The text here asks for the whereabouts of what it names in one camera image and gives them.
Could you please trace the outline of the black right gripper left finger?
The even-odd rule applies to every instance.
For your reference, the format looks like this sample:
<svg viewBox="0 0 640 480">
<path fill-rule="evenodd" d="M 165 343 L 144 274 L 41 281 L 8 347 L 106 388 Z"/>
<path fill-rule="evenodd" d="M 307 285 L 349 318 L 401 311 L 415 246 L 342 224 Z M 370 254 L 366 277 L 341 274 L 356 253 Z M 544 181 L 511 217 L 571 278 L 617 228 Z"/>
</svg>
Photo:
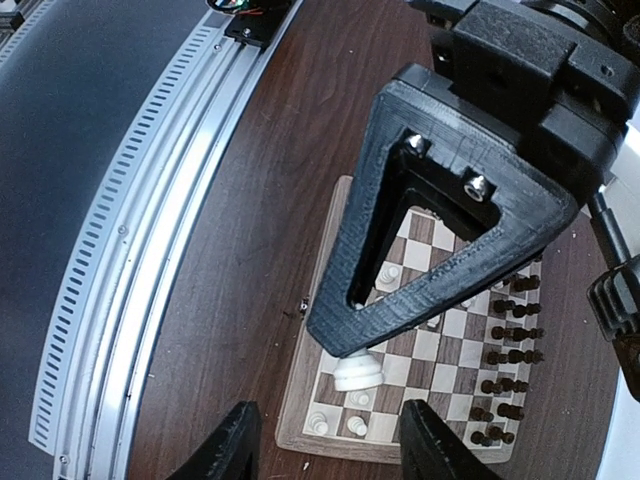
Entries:
<svg viewBox="0 0 640 480">
<path fill-rule="evenodd" d="M 238 402 L 175 479 L 257 479 L 262 420 L 255 401 Z"/>
</svg>

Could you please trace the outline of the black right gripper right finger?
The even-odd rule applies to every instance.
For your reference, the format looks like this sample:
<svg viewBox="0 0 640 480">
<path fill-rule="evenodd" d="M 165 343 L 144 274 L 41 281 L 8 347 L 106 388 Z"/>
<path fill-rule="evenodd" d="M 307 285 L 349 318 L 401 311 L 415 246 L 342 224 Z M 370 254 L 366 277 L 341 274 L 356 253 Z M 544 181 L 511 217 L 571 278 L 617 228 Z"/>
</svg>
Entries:
<svg viewBox="0 0 640 480">
<path fill-rule="evenodd" d="M 472 454 L 424 400 L 404 402 L 399 431 L 404 479 L 493 478 L 493 472 Z"/>
</svg>

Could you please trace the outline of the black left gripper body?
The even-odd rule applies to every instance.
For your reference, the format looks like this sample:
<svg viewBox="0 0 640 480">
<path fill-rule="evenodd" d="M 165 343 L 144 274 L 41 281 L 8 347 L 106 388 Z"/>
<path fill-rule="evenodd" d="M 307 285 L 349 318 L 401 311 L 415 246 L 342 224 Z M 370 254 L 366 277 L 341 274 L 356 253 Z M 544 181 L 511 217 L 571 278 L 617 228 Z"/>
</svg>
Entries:
<svg viewBox="0 0 640 480">
<path fill-rule="evenodd" d="M 639 105 L 636 1 L 432 1 L 435 70 L 542 170 L 605 170 Z"/>
</svg>

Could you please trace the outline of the wooden chess board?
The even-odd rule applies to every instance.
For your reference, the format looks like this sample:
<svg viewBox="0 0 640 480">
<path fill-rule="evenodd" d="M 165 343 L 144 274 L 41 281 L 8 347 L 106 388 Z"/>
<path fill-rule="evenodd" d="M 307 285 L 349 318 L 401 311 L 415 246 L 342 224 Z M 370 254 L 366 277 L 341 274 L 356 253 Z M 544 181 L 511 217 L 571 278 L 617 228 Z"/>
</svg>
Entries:
<svg viewBox="0 0 640 480">
<path fill-rule="evenodd" d="M 335 390 L 332 372 L 336 359 L 301 331 L 275 430 L 277 445 L 311 455 L 396 464 L 400 460 L 402 406 L 407 400 L 424 400 L 481 462 L 507 462 L 515 442 L 482 450 L 471 447 L 465 439 L 472 425 L 469 413 L 478 372 L 472 363 L 479 359 L 483 346 L 467 337 L 468 301 L 372 348 L 371 353 L 382 364 L 384 383 L 360 390 L 370 396 L 370 403 L 363 408 L 351 403 L 351 392 Z M 327 417 L 329 431 L 324 436 L 314 435 L 307 426 L 315 411 Z M 365 420 L 365 437 L 347 429 L 350 416 Z"/>
</svg>

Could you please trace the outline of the white pawn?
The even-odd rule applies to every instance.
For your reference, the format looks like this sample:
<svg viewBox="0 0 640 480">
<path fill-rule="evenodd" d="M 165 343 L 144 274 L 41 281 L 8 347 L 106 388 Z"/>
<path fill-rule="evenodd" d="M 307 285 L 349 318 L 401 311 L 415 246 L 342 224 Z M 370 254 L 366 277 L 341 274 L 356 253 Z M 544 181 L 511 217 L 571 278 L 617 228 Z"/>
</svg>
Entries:
<svg viewBox="0 0 640 480">
<path fill-rule="evenodd" d="M 368 349 L 340 358 L 332 375 L 335 390 L 339 392 L 367 390 L 384 383 L 382 364 Z"/>
<path fill-rule="evenodd" d="M 365 437 L 368 432 L 368 426 L 360 416 L 350 416 L 347 419 L 347 429 L 358 437 Z"/>
<path fill-rule="evenodd" d="M 370 403 L 370 396 L 366 391 L 353 391 L 349 394 L 349 399 L 358 408 L 363 408 Z"/>
</svg>

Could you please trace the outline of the black chess pieces rows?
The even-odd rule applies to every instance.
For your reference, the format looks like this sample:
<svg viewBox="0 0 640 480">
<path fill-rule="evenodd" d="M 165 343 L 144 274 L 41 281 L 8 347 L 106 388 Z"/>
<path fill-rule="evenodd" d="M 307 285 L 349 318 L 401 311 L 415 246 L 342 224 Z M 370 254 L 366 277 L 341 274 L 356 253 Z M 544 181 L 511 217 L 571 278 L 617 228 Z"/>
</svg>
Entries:
<svg viewBox="0 0 640 480">
<path fill-rule="evenodd" d="M 472 425 L 465 434 L 473 448 L 497 449 L 515 442 L 525 417 L 531 368 L 544 360 L 536 346 L 545 336 L 538 326 L 540 286 L 540 271 L 532 265 L 465 305 L 467 337 L 483 343 L 472 363 L 478 372 L 469 413 Z"/>
</svg>

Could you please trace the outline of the white rook chess piece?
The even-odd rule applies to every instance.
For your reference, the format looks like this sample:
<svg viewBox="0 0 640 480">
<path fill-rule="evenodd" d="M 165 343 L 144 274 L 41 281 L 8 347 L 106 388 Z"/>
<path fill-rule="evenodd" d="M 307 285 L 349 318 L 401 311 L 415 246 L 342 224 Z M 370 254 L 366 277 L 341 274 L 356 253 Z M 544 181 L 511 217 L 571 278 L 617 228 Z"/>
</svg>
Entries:
<svg viewBox="0 0 640 480">
<path fill-rule="evenodd" d="M 314 435 L 324 436 L 329 431 L 329 424 L 326 415 L 321 411 L 310 414 L 307 426 Z"/>
</svg>

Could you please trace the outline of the aluminium front rail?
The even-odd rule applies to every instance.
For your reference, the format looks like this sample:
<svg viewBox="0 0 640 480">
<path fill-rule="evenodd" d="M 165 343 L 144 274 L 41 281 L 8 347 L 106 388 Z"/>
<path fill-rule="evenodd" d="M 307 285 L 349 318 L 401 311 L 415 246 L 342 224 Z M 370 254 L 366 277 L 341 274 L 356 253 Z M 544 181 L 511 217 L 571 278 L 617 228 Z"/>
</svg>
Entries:
<svg viewBox="0 0 640 480">
<path fill-rule="evenodd" d="M 126 476 L 179 264 L 228 144 L 299 10 L 266 49 L 204 13 L 150 89 L 71 251 L 40 362 L 29 439 L 56 479 Z"/>
</svg>

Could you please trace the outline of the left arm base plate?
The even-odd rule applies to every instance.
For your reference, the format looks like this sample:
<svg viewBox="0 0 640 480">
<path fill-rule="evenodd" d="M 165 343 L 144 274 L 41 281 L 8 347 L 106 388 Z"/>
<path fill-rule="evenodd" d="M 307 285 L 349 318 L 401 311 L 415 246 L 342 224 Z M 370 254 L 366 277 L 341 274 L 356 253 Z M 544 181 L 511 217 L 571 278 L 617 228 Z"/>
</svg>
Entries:
<svg viewBox="0 0 640 480">
<path fill-rule="evenodd" d="M 224 35 L 244 45 L 266 49 L 289 13 L 291 0 L 206 0 L 213 11 L 232 17 Z"/>
</svg>

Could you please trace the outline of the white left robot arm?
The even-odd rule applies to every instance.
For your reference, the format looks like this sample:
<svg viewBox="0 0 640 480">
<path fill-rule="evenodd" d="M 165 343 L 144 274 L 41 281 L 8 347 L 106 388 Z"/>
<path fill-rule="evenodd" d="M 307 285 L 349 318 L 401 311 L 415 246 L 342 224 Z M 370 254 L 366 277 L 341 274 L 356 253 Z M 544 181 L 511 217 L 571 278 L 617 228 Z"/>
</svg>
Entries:
<svg viewBox="0 0 640 480">
<path fill-rule="evenodd" d="M 416 1 L 433 64 L 376 96 L 343 219 L 307 317 L 344 358 L 531 262 L 595 195 L 639 104 L 635 1 Z M 408 210 L 465 245 L 368 295 Z"/>
</svg>

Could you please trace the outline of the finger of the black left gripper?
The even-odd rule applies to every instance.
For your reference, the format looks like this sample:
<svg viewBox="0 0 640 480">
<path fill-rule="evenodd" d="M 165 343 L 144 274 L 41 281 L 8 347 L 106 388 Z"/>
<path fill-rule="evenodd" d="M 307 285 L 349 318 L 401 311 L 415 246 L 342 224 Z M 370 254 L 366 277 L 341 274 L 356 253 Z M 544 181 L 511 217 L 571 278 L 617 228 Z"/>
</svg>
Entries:
<svg viewBox="0 0 640 480">
<path fill-rule="evenodd" d="M 575 218 L 573 196 L 513 134 L 402 68 L 375 97 L 309 334 L 331 355 L 378 345 L 522 269 Z M 379 284 L 388 265 L 399 286 Z"/>
</svg>

